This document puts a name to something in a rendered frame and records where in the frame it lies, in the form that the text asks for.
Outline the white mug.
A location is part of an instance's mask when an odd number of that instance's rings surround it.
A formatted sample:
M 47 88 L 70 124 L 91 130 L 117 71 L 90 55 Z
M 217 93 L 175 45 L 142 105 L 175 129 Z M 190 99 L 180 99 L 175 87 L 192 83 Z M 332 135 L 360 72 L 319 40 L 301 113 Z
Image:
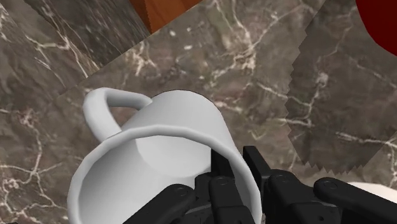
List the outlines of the white mug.
M 194 186 L 211 168 L 211 152 L 230 163 L 237 189 L 256 224 L 260 191 L 222 114 L 187 90 L 155 97 L 98 88 L 83 114 L 99 145 L 74 173 L 67 196 L 70 224 L 122 224 L 172 184 Z

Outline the dark red round object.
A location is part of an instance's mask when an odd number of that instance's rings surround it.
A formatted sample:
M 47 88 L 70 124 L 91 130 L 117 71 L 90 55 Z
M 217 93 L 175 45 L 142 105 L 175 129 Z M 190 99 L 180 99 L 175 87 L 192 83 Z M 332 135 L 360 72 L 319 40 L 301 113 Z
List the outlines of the dark red round object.
M 397 56 L 397 0 L 356 0 L 356 4 L 371 38 Z

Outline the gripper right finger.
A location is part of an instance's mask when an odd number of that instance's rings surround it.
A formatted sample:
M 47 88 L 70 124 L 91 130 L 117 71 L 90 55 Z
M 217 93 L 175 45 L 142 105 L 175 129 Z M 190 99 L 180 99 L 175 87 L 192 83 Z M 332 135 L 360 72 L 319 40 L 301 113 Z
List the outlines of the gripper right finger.
M 243 147 L 261 194 L 266 224 L 397 224 L 397 203 L 335 178 L 303 184 L 271 169 L 255 146 Z

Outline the white round object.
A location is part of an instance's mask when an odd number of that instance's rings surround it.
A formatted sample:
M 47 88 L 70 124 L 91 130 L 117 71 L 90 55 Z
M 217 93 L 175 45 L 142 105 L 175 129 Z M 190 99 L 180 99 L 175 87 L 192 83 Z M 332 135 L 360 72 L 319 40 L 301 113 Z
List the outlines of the white round object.
M 395 189 L 376 183 L 352 181 L 349 184 L 397 204 L 397 190 Z

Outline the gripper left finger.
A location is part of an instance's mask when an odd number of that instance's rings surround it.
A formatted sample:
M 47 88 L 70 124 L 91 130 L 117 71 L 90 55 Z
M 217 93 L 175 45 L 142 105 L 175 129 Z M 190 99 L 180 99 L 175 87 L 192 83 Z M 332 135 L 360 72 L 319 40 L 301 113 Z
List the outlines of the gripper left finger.
M 194 187 L 164 188 L 123 224 L 255 224 L 235 185 L 229 161 L 211 151 L 211 171 Z

